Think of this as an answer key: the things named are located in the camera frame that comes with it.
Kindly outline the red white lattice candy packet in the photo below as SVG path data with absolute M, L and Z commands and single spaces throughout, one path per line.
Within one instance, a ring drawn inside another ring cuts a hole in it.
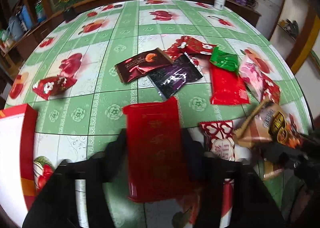
M 217 157 L 235 161 L 233 141 L 233 121 L 200 122 L 199 128 L 204 134 L 204 149 Z

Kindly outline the brown gold nut snack bag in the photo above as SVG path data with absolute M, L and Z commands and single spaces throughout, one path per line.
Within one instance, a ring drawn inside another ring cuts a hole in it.
M 247 148 L 258 143 L 276 142 L 297 149 L 303 144 L 295 117 L 268 98 L 252 111 L 240 128 L 233 131 L 233 140 Z

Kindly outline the long dark red snack packet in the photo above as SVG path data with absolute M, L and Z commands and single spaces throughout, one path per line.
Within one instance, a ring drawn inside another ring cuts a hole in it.
M 128 105 L 123 113 L 129 198 L 151 203 L 191 193 L 193 184 L 182 149 L 176 98 Z

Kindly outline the dark purple snack packet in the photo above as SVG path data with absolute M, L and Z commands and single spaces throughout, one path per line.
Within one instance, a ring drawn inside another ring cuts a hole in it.
M 175 95 L 185 84 L 196 82 L 202 77 L 186 54 L 179 56 L 171 65 L 148 74 L 149 80 L 164 100 Z

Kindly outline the red floral candy packet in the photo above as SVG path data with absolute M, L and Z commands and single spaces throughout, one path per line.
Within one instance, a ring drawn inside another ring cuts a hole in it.
M 216 45 L 209 43 L 201 42 L 194 37 L 184 35 L 179 39 L 176 39 L 175 42 L 164 52 L 172 60 L 176 60 L 182 54 L 194 55 L 194 54 L 203 54 L 203 55 L 212 55 L 212 52 Z

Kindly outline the small red floral packet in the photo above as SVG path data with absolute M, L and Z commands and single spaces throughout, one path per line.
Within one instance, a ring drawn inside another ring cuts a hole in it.
M 262 74 L 262 78 L 263 78 L 263 89 L 261 94 L 261 101 L 268 98 L 270 101 L 278 104 L 280 101 L 279 86 L 265 74 Z

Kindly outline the bright red flat snack packet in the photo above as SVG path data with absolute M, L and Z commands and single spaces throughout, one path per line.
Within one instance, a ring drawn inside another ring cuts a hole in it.
M 249 104 L 245 84 L 235 72 L 210 64 L 210 80 L 212 83 L 211 104 L 226 106 Z

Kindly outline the green fruit pattern tablecloth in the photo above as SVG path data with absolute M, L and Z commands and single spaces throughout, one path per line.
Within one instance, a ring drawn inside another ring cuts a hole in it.
M 240 59 L 253 51 L 259 65 L 269 71 L 267 76 L 279 85 L 280 104 L 295 116 L 298 130 L 311 127 L 302 89 L 284 59 L 228 8 L 217 11 L 208 4 L 183 0 L 135 0 L 97 7 L 53 27 L 16 69 L 5 104 L 9 108 L 27 103 L 39 111 L 34 157 L 40 156 L 40 163 L 55 168 L 64 159 L 89 158 L 125 127 L 125 105 L 163 101 L 148 77 L 122 84 L 114 65 L 146 50 L 167 49 L 183 35 L 217 45 Z M 258 102 L 248 93 L 250 104 L 212 105 L 209 57 L 190 58 L 203 77 L 182 87 L 175 98 L 182 127 L 203 143 L 199 122 L 230 119 L 238 126 Z M 76 84 L 47 101 L 32 92 L 38 80 L 58 73 L 73 76 Z M 145 205 L 130 201 L 125 174 L 123 170 L 114 184 L 104 186 L 116 227 L 172 227 L 171 216 L 181 211 L 179 205 L 174 200 Z

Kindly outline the red white gift box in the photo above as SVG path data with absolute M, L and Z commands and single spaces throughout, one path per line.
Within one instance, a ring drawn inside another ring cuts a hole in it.
M 36 197 L 33 171 L 37 111 L 28 104 L 1 110 L 1 207 L 22 227 Z

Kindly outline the red flower packet far left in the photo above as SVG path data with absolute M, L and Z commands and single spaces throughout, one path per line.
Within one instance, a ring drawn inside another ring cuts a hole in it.
M 32 91 L 44 100 L 56 96 L 71 88 L 77 82 L 76 79 L 64 76 L 53 76 L 37 81 Z

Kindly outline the maroon orange chocolate packet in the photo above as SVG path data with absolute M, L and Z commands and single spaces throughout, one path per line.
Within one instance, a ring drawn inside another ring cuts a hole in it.
M 120 81 L 127 84 L 135 79 L 146 76 L 149 72 L 169 66 L 172 59 L 161 49 L 156 48 L 141 52 L 116 64 L 114 67 Z

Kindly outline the pink white snack packet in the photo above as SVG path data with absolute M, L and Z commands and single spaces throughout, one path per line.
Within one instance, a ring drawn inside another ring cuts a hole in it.
M 238 72 L 249 91 L 260 102 L 263 96 L 263 74 L 259 67 L 248 55 L 245 55 Z

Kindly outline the green foil snack packet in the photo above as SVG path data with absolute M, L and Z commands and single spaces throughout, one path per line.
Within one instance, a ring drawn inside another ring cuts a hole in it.
M 224 52 L 223 50 L 215 47 L 209 60 L 214 66 L 221 69 L 236 72 L 239 68 L 239 60 L 236 54 Z

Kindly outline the small black object on table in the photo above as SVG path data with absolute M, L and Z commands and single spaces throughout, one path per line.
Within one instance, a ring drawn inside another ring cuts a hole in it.
M 73 7 L 69 7 L 62 12 L 65 23 L 69 23 L 71 20 L 77 17 L 77 12 Z

